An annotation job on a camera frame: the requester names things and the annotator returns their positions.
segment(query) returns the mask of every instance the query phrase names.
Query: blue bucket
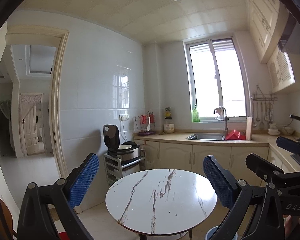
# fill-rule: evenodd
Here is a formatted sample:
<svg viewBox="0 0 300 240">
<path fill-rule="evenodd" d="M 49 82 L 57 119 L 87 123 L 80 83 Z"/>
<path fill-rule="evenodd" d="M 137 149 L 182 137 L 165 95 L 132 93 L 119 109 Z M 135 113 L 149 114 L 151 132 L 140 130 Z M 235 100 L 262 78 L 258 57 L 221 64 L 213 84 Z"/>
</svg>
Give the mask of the blue bucket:
<svg viewBox="0 0 300 240">
<path fill-rule="evenodd" d="M 206 234 L 205 240 L 209 240 L 209 238 L 213 235 L 213 233 L 215 231 L 217 231 L 219 226 L 213 227 L 211 228 L 208 233 Z M 232 238 L 232 240 L 238 240 L 238 233 L 235 233 L 234 237 Z"/>
</svg>

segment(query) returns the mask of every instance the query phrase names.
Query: curtain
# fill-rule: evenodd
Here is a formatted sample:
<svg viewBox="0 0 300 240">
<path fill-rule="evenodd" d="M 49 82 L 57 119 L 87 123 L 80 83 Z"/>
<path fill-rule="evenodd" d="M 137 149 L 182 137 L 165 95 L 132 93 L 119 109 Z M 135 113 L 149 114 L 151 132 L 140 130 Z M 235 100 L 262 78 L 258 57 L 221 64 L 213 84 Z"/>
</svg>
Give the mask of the curtain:
<svg viewBox="0 0 300 240">
<path fill-rule="evenodd" d="M 12 125 L 11 125 L 11 100 L 1 100 L 0 101 L 0 110 L 3 115 L 9 120 L 9 136 L 10 136 L 10 145 L 14 150 L 14 143 L 12 137 Z"/>
<path fill-rule="evenodd" d="M 29 114 L 31 109 L 35 106 L 36 103 L 41 102 L 42 95 L 20 95 L 19 100 L 19 132 L 21 140 L 21 149 L 23 154 L 26 156 L 25 148 L 25 135 L 23 132 L 23 119 Z"/>
</svg>

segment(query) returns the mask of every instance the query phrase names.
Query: stainless steel sink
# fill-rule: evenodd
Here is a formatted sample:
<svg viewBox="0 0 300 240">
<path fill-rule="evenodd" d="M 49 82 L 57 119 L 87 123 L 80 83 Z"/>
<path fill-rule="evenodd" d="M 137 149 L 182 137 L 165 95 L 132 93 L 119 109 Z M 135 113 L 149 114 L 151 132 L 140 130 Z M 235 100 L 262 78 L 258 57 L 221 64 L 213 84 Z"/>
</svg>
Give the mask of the stainless steel sink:
<svg viewBox="0 0 300 240">
<path fill-rule="evenodd" d="M 225 139 L 225 136 L 223 133 L 194 133 L 193 135 L 190 135 L 186 139 L 221 141 Z"/>
</svg>

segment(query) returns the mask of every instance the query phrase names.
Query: table leg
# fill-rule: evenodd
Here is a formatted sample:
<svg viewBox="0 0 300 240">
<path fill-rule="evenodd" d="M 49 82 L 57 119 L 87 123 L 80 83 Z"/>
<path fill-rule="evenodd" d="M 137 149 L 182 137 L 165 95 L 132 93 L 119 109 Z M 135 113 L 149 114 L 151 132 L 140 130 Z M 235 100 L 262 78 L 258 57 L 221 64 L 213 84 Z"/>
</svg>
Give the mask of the table leg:
<svg viewBox="0 0 300 240">
<path fill-rule="evenodd" d="M 147 240 L 147 236 L 139 234 L 140 240 Z"/>
</svg>

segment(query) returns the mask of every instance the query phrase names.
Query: round table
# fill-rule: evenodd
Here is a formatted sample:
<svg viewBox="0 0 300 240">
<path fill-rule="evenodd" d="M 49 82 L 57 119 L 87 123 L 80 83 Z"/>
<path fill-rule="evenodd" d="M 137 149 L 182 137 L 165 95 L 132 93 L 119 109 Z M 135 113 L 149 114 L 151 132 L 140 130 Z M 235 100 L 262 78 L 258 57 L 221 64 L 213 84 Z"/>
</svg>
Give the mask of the round table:
<svg viewBox="0 0 300 240">
<path fill-rule="evenodd" d="M 140 239 L 179 239 L 213 211 L 217 195 L 205 177 L 190 171 L 158 169 L 130 174 L 106 194 L 117 222 Z"/>
</svg>

